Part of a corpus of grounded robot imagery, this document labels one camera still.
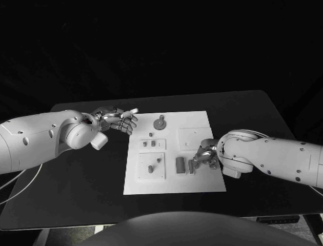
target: dark table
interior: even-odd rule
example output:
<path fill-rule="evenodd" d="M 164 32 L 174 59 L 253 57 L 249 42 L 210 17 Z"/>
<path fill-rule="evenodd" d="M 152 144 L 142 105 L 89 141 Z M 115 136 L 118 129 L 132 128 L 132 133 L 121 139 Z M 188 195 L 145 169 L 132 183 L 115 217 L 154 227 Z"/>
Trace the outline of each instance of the dark table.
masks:
<path fill-rule="evenodd" d="M 90 113 L 105 105 L 138 108 L 139 113 L 206 110 L 214 138 L 230 130 L 249 129 L 295 139 L 263 91 L 77 102 L 54 105 L 51 112 L 72 109 Z M 122 195 L 128 135 L 115 130 L 105 134 L 109 141 L 99 151 L 87 145 L 43 164 L 34 182 L 5 205 L 1 230 L 115 224 L 168 211 L 236 217 L 323 213 L 323 197 L 308 186 L 271 177 L 256 168 L 240 179 L 223 176 L 226 192 Z M 21 175 L 11 195 L 24 188 L 37 169 Z"/>

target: small component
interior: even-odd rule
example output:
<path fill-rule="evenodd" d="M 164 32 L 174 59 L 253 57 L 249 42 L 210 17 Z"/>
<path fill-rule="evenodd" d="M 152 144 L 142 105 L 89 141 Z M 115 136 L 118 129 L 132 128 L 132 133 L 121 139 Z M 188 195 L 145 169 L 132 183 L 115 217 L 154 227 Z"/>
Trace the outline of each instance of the small component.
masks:
<path fill-rule="evenodd" d="M 164 116 L 160 115 L 160 119 L 154 121 L 154 128 L 155 130 L 162 130 L 165 128 L 165 121 L 162 120 Z"/>
<path fill-rule="evenodd" d="M 188 160 L 188 174 L 194 174 L 193 161 Z"/>
<path fill-rule="evenodd" d="M 183 157 L 175 158 L 175 173 L 178 173 L 178 174 L 185 173 L 184 158 Z"/>

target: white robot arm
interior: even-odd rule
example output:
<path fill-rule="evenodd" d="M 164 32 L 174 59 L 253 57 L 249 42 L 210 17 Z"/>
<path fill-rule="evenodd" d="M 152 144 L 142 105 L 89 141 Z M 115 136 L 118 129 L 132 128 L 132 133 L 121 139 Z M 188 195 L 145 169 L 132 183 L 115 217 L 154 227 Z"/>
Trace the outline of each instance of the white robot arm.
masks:
<path fill-rule="evenodd" d="M 64 110 L 5 121 L 0 124 L 0 174 L 36 167 L 87 143 L 99 150 L 108 142 L 105 130 L 132 134 L 136 112 L 106 106 L 90 114 Z"/>
<path fill-rule="evenodd" d="M 214 155 L 223 164 L 223 174 L 233 178 L 240 178 L 240 173 L 249 173 L 255 166 L 266 175 L 323 188 L 320 145 L 233 130 L 219 140 L 201 141 L 193 165 L 211 165 Z"/>

